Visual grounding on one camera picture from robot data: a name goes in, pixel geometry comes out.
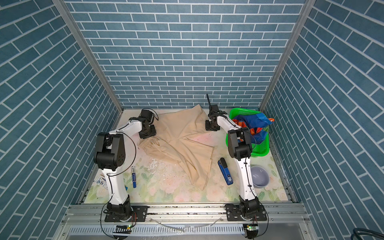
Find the green plastic basket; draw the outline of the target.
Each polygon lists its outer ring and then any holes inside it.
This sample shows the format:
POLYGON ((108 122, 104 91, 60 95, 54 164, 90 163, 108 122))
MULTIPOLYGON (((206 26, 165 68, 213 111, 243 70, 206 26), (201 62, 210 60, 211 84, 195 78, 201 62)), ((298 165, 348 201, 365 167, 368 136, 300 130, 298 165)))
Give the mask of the green plastic basket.
POLYGON ((251 133, 252 157, 264 157, 270 151, 269 126, 275 121, 260 111, 234 108, 229 117, 240 127, 248 127, 251 133))

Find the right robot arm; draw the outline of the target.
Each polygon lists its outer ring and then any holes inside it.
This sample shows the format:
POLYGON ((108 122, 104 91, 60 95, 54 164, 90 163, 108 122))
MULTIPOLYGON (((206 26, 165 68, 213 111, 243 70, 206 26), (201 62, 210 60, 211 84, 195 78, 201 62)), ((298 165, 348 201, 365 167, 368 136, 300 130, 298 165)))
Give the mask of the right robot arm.
POLYGON ((260 210, 260 201, 254 189, 251 174, 251 133, 248 128, 235 124, 223 111, 210 111, 206 121, 207 131, 223 129, 228 134, 228 151, 235 159, 240 180, 240 211, 245 219, 253 218, 260 210))

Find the beige shorts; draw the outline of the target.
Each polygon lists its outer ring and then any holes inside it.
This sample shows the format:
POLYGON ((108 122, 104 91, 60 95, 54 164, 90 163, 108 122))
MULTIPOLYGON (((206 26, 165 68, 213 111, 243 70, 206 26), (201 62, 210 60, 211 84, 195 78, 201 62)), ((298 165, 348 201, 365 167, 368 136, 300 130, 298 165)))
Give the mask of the beige shorts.
POLYGON ((179 165, 192 185, 203 190, 211 171, 214 147, 193 139, 207 133, 208 119, 200 105, 161 114, 154 122, 156 135, 140 140, 139 148, 151 158, 179 165))

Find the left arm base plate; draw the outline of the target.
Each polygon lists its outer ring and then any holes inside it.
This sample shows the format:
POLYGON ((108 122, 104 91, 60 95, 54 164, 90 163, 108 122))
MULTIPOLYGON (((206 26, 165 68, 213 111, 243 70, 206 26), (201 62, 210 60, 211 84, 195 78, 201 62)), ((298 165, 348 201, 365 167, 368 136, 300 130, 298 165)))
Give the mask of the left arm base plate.
POLYGON ((145 222, 148 213, 148 206, 130 206, 128 210, 123 210, 121 212, 104 209, 103 213, 106 214, 105 222, 145 222))

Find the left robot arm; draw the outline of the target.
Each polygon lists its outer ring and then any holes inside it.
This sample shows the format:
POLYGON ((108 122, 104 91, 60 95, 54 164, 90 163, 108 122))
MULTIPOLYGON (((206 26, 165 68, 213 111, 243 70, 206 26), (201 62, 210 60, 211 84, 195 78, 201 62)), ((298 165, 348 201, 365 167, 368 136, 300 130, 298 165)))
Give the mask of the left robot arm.
POLYGON ((136 158, 137 147, 132 136, 138 134, 141 139, 155 136, 156 129, 153 125, 155 119, 155 117, 132 117, 126 125, 97 135, 94 163, 106 178, 110 196, 107 211, 121 222, 127 221, 133 213, 123 176, 123 173, 133 165, 131 163, 128 167, 123 167, 127 158, 125 140, 134 145, 134 158, 136 158))

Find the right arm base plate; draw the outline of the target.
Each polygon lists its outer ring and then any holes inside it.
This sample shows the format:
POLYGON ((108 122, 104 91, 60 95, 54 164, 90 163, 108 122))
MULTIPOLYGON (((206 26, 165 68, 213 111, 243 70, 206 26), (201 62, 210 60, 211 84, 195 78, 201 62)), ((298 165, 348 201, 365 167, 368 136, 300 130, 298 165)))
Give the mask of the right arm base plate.
POLYGON ((245 207, 239 205, 226 204, 224 206, 227 215, 227 221, 239 222, 239 221, 267 221, 267 213, 262 206, 254 210, 246 210, 245 207))

